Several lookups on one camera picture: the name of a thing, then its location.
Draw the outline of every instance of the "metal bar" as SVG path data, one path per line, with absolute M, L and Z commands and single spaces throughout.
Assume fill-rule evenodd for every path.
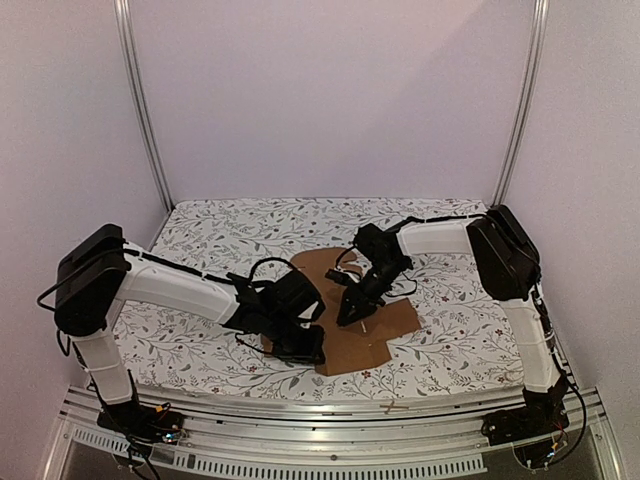
M 114 2 L 125 69 L 127 71 L 127 78 L 129 79 L 129 87 L 131 88 L 131 96 L 133 98 L 136 116 L 138 117 L 142 141 L 145 151 L 147 152 L 149 166 L 151 167 L 151 173 L 158 194 L 160 195 L 162 206 L 167 212 L 171 212 L 175 208 L 175 202 L 171 196 L 169 183 L 164 167 L 162 166 L 162 160 L 160 159 L 160 152 L 153 132 L 151 116 L 149 115 L 147 100 L 142 86 L 138 54 L 136 52 L 133 26 L 131 23 L 131 12 L 129 10 L 129 0 L 114 0 Z
M 586 390 L 583 396 L 589 424 L 604 420 L 605 412 L 596 390 Z M 379 412 L 372 418 L 360 410 L 364 405 L 353 405 L 354 415 L 351 418 L 321 419 L 318 418 L 318 408 L 331 410 L 331 405 L 312 405 L 306 410 L 306 415 L 299 414 L 296 418 L 283 415 L 274 419 L 272 415 L 265 414 L 267 409 L 272 413 L 286 414 L 289 406 L 278 408 L 275 404 L 263 404 L 260 399 L 218 396 L 210 400 L 210 410 L 207 411 L 199 401 L 186 398 L 183 408 L 176 409 L 187 416 L 185 429 L 189 437 L 179 447 L 171 447 L 171 452 L 176 457 L 193 456 L 202 461 L 205 458 L 216 462 L 224 460 L 236 468 L 245 463 L 264 464 L 265 468 L 269 466 L 279 472 L 284 471 L 285 465 L 315 471 L 335 467 L 350 471 L 363 465 L 386 468 L 511 448 L 509 444 L 491 447 L 486 437 L 481 435 L 483 416 L 502 406 L 484 402 L 478 404 L 479 398 L 483 398 L 483 395 L 475 399 L 466 397 L 463 403 L 450 404 L 448 410 L 441 406 L 428 407 L 423 399 L 405 399 L 408 404 L 418 407 L 411 418 Z M 157 401 L 144 394 L 141 399 L 151 403 Z M 248 415 L 247 400 L 258 407 L 253 417 Z M 246 408 L 247 411 L 221 412 L 234 402 L 239 404 L 240 410 Z M 517 405 L 522 405 L 522 398 Z M 565 407 L 571 421 L 569 430 L 578 430 L 582 412 L 575 395 L 567 395 Z M 99 410 L 100 405 L 93 392 L 72 387 L 61 416 L 76 426 L 114 435 L 95 425 Z M 530 441 L 517 442 L 516 445 Z
M 527 117 L 531 107 L 531 100 L 535 90 L 536 77 L 538 76 L 538 67 L 540 66 L 540 58 L 542 56 L 542 47 L 544 44 L 544 35 L 547 27 L 547 16 L 549 11 L 549 0 L 536 0 L 533 15 L 533 27 L 531 29 L 531 42 L 529 44 L 529 55 L 527 58 L 527 66 L 522 83 L 522 91 L 520 93 L 520 102 L 516 113 L 515 123 L 509 138 L 507 154 L 500 170 L 498 185 L 493 196 L 493 205 L 499 205 L 504 202 L 513 170 L 518 160 L 518 153 L 524 131 L 527 124 Z

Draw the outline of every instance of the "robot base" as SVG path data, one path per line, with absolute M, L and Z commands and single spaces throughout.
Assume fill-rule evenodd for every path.
M 183 424 L 184 415 L 179 412 L 158 412 L 153 407 L 135 402 L 107 406 L 98 416 L 99 427 L 147 443 L 175 443 Z

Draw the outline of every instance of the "aluminum frame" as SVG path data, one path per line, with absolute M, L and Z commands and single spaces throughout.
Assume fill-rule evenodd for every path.
M 456 395 L 457 404 L 450 404 L 451 398 L 447 396 L 401 399 L 392 409 L 385 402 L 315 404 L 223 395 L 187 397 L 182 392 L 144 386 L 139 390 L 143 403 L 172 401 L 173 408 L 186 415 L 185 429 L 189 431 L 189 437 L 180 445 L 157 447 L 152 460 L 169 468 L 216 478 L 237 478 L 240 474 L 232 472 L 256 465 L 270 471 L 271 477 L 251 475 L 251 478 L 286 478 L 287 472 L 308 471 L 316 472 L 318 479 L 331 478 L 330 472 L 334 472 L 334 479 L 340 480 L 336 472 L 346 472 L 340 475 L 347 478 L 348 472 L 358 477 L 356 472 L 366 470 L 389 472 L 389 478 L 393 478 L 393 472 L 397 475 L 401 466 L 415 470 L 420 466 L 456 463 L 474 455 L 511 448 L 511 444 L 489 446 L 480 433 L 482 417 L 496 409 L 523 404 L 517 388 Z M 597 390 L 588 389 L 582 395 L 588 409 L 588 435 L 599 443 L 598 459 L 605 478 L 624 478 Z M 575 395 L 569 394 L 565 406 L 571 421 L 568 430 L 575 432 L 582 426 L 580 403 Z M 126 443 L 122 436 L 96 426 L 99 411 L 100 403 L 93 392 L 69 389 L 59 416 L 67 425 L 60 430 L 64 440 L 58 442 L 62 456 L 68 451 L 69 442 L 83 435 L 82 432 L 85 438 L 87 432 L 89 436 L 104 437 L 91 439 L 102 450 Z M 121 447 L 113 453 L 118 454 Z M 216 464 L 225 465 L 230 472 L 214 471 L 218 468 Z M 51 469 L 51 475 L 45 478 L 59 478 L 55 476 L 56 470 Z
M 520 92 L 520 101 L 516 113 L 515 123 L 511 130 L 507 153 L 500 170 L 498 185 L 493 195 L 492 205 L 499 205 L 505 201 L 511 177 L 518 160 L 518 153 L 524 137 L 527 118 L 531 108 L 531 100 L 538 76 L 538 68 L 540 66 L 540 58 L 542 57 L 542 48 L 544 46 L 545 31 L 547 28 L 547 16 L 549 13 L 549 0 L 536 0 L 533 15 L 533 26 L 531 29 L 531 42 L 529 44 L 529 54 L 527 57 L 527 65 Z
M 138 54 L 133 35 L 133 25 L 131 22 L 131 11 L 129 9 L 129 0 L 114 0 L 116 10 L 116 20 L 118 23 L 118 32 L 120 34 L 120 43 L 122 45 L 122 54 L 124 56 L 125 69 L 127 78 L 129 79 L 129 87 L 131 88 L 131 97 L 133 105 L 138 117 L 140 133 L 144 143 L 147 159 L 151 167 L 153 180 L 160 195 L 162 206 L 170 213 L 175 208 L 175 202 L 169 190 L 169 182 L 162 165 L 156 136 L 153 132 L 151 116 L 147 106 L 147 100 L 142 86 L 142 77 L 140 75 L 140 65 L 138 62 Z

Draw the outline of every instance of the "patterned fabric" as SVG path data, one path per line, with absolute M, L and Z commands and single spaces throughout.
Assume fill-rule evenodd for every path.
M 408 215 L 468 214 L 468 200 L 240 199 L 184 202 L 153 248 L 155 254 L 211 273 L 248 273 L 267 256 L 291 258 L 318 247 L 345 246 L 365 223 L 391 225 Z M 259 277 L 277 278 L 279 264 Z M 480 285 L 467 255 L 424 255 L 407 272 L 422 330 L 390 342 L 380 368 L 324 377 L 312 368 L 264 358 L 231 330 L 149 304 L 125 305 L 115 334 L 128 368 L 144 384 L 189 392 L 309 401 L 389 399 L 454 394 L 522 383 L 511 329 Z M 398 285 L 410 291 L 413 282 Z M 252 338 L 255 345 L 257 337 Z

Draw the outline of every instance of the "wire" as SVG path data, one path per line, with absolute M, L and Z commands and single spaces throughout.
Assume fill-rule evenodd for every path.
M 60 329 L 58 329 L 56 331 L 56 340 L 58 341 L 58 347 L 60 347 L 60 351 L 62 352 L 62 354 L 65 357 L 68 357 L 69 354 L 71 353 L 71 339 L 67 336 L 67 346 L 65 347 L 62 344 L 61 334 L 62 334 L 62 331 Z
M 582 441 L 584 434 L 587 431 L 587 405 L 584 403 L 584 398 L 582 398 L 582 395 L 580 395 L 580 392 L 578 391 L 578 387 L 576 387 L 575 384 L 569 381 L 567 372 L 560 366 L 560 362 L 558 362 L 558 359 L 556 358 L 555 353 L 551 355 L 551 358 L 553 358 L 553 363 L 556 365 L 556 368 L 560 371 L 560 374 L 563 376 L 565 381 L 569 384 L 569 388 L 573 390 L 573 393 L 575 393 L 576 397 L 578 397 L 578 401 L 580 402 L 580 405 L 582 407 L 582 428 L 580 429 L 580 435 L 578 435 L 578 439 L 571 446 L 571 448 L 567 453 L 565 453 L 562 457 L 558 458 L 557 460 L 554 459 L 549 463 L 549 465 L 555 465 L 557 463 L 564 461 L 569 455 L 571 455 L 576 450 L 576 448 L 578 448 L 578 445 L 580 445 L 580 442 Z
M 260 265 L 263 265 L 263 264 L 265 264 L 267 262 L 284 263 L 291 270 L 297 270 L 298 269 L 293 263 L 291 263 L 289 260 L 285 260 L 284 258 L 280 258 L 280 257 L 263 258 L 261 260 L 258 260 L 256 263 L 254 263 L 253 267 L 251 267 L 251 271 L 249 272 L 249 283 L 253 282 L 253 277 L 255 277 L 256 271 L 258 270 L 258 267 L 260 267 Z
M 149 455 L 144 453 L 141 450 L 141 448 L 140 448 L 141 442 L 136 440 L 133 435 L 131 435 L 129 433 L 126 433 L 125 429 L 122 428 L 118 424 L 118 422 L 115 421 L 115 419 L 113 418 L 113 415 L 111 415 L 111 413 L 109 412 L 109 409 L 107 408 L 107 403 L 104 401 L 104 398 L 102 398 L 102 395 L 100 395 L 100 390 L 98 389 L 98 385 L 96 384 L 96 382 L 93 379 L 91 380 L 90 385 L 93 385 L 93 388 L 95 389 L 96 396 L 98 397 L 98 401 L 100 402 L 100 405 L 102 406 L 102 411 L 104 411 L 107 414 L 107 416 L 109 417 L 111 422 L 124 435 L 124 438 L 127 440 L 127 442 L 129 442 L 129 448 L 127 449 L 127 453 L 128 453 L 128 456 L 129 456 L 129 468 L 131 469 L 131 471 L 133 473 L 135 473 L 136 476 L 138 476 L 139 478 L 141 478 L 143 480 L 149 480 L 149 478 L 145 477 L 144 475 L 142 475 L 140 472 L 137 471 L 138 467 L 134 467 L 133 466 L 133 450 L 135 450 L 136 453 L 138 455 L 140 455 L 144 459 L 144 462 L 147 464 L 147 467 L 149 467 L 149 470 L 151 470 L 151 472 L 153 473 L 155 480 L 161 480 L 160 474 L 158 473 L 158 471 L 155 469 L 155 467 L 151 463 L 151 460 L 149 460 Z M 166 414 L 166 412 L 167 412 L 167 410 L 169 410 L 169 408 L 171 408 L 171 404 L 168 404 L 168 407 L 163 408 L 163 415 Z M 138 419 L 138 422 L 142 422 L 145 419 L 146 419 L 146 416 L 143 416 L 143 417 Z
M 354 250 L 356 248 L 355 245 L 350 246 L 349 248 L 345 248 L 340 255 L 338 255 L 338 257 L 336 258 L 336 268 L 340 267 L 340 262 L 342 261 L 342 259 L 344 258 L 344 256 L 351 252 L 352 250 Z
M 156 467 L 154 467 L 153 464 L 151 463 L 151 461 L 149 460 L 149 455 L 145 455 L 144 453 L 142 453 L 140 451 L 140 449 L 138 449 L 137 447 L 134 447 L 133 444 L 131 443 L 131 441 L 129 441 L 129 444 L 130 445 L 129 445 L 129 448 L 127 449 L 127 454 L 128 454 L 128 457 L 129 457 L 129 469 L 130 469 L 130 471 L 133 472 L 138 478 L 141 478 L 142 480 L 150 480 L 149 477 L 145 477 L 144 475 L 142 475 L 138 471 L 138 468 L 140 468 L 140 467 L 134 467 L 133 466 L 133 450 L 135 450 L 136 453 L 142 457 L 142 459 L 144 460 L 144 463 L 147 465 L 147 467 L 149 467 L 149 470 L 151 470 L 151 473 L 153 473 L 153 476 L 154 476 L 155 480 L 161 480 L 160 479 L 160 474 L 156 470 Z
M 406 292 L 402 292 L 402 293 L 385 293 L 387 297 L 389 298 L 407 297 L 409 295 L 413 295 L 414 293 L 416 293 L 416 291 L 418 290 L 418 282 L 416 280 L 411 280 L 409 277 L 407 277 L 407 274 L 404 272 L 402 272 L 402 275 L 407 280 L 407 282 L 413 282 L 413 289 Z

